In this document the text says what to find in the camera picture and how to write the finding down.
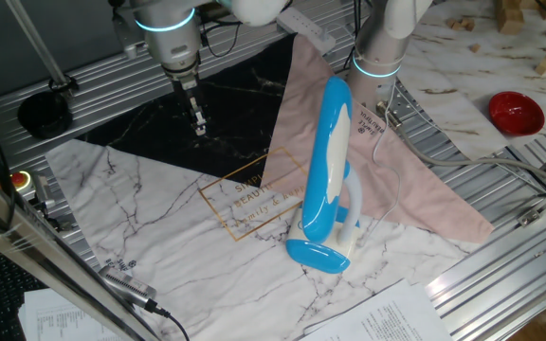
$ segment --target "white marble cloth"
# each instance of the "white marble cloth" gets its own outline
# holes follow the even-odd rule
[[[293,340],[401,278],[431,282],[477,247],[382,223],[347,271],[328,275],[287,255],[293,212],[234,241],[199,194],[209,175],[78,140],[47,160],[99,262],[133,266],[193,341]],[[145,319],[163,339],[180,336],[170,320]]]
[[[546,74],[535,67],[546,55],[546,21],[524,10],[519,35],[499,34],[492,0],[452,0],[430,8],[415,29],[399,78],[428,115],[467,157],[476,159],[546,133]],[[455,31],[447,19],[475,19],[475,29]],[[479,44],[477,53],[469,48]],[[489,121],[488,101],[517,91],[545,114],[537,135],[503,137]]]

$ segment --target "red bowl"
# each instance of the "red bowl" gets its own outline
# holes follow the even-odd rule
[[[510,135],[533,135],[545,125],[545,116],[538,104],[517,92],[496,94],[490,99],[488,108],[494,125]]]

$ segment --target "pink cloth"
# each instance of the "pink cloth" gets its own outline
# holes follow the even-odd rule
[[[333,75],[330,65],[311,43],[297,36],[270,150],[285,147],[304,171],[310,166],[323,90]],[[393,205],[397,194],[395,173],[373,162],[374,145],[384,127],[384,121],[354,102],[347,158],[363,188],[362,214],[378,219]],[[402,178],[399,203],[386,221],[466,242],[483,242],[492,232],[493,226],[412,154],[394,131],[385,134],[376,161],[392,166]],[[266,160],[263,184],[282,179],[276,182],[276,191],[292,190],[306,184],[301,172],[295,164],[287,162],[285,155],[273,153]],[[340,204],[349,204],[345,188]]]

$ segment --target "blue handle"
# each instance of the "blue handle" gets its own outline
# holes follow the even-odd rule
[[[302,228],[311,242],[330,236],[337,215],[352,114],[351,90],[331,77],[323,93],[307,189],[302,204]]]

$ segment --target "table surface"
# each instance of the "table surface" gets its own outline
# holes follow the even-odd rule
[[[352,30],[351,3],[296,0],[294,7],[321,27],[338,23]],[[365,19],[368,11],[362,12]],[[335,70],[339,70],[349,54],[352,38],[342,28],[335,27],[331,31],[337,38],[337,46],[325,59]],[[217,47],[225,49],[232,42],[233,34],[234,28],[221,28],[213,31],[209,40],[215,50]],[[237,45],[225,58],[213,58],[206,49],[200,51],[200,74],[206,77],[243,61],[284,34],[276,25],[242,27]],[[25,98],[46,90],[46,83],[43,82],[0,98],[0,139],[13,171],[38,171],[47,176],[56,199],[56,207],[50,210],[50,215],[60,222],[72,224],[72,230],[65,232],[64,238],[86,262],[98,269],[100,265],[77,226],[44,154],[148,100],[169,94],[172,86],[160,66],[145,50],[140,51],[132,61],[118,55],[69,74],[78,80],[82,90],[71,103],[74,121],[64,135],[45,141],[34,139],[15,117],[18,106]],[[392,106],[396,108],[396,114],[404,122],[416,146],[439,159],[463,158],[447,137],[426,121],[426,113],[420,110],[401,84],[398,84],[398,90],[401,96],[393,99]],[[525,156],[544,162],[546,136],[531,145],[527,149],[529,154]],[[497,155],[511,158],[524,156],[510,149],[499,151]],[[471,340],[546,290],[546,224],[522,228],[517,221],[525,206],[540,200],[539,190],[523,181],[526,179],[535,183],[528,174],[519,172],[516,176],[491,165],[432,167],[431,170],[495,227],[482,247],[427,286],[432,304],[453,339]],[[546,301],[516,319],[497,333],[494,339],[507,338],[544,308]]]

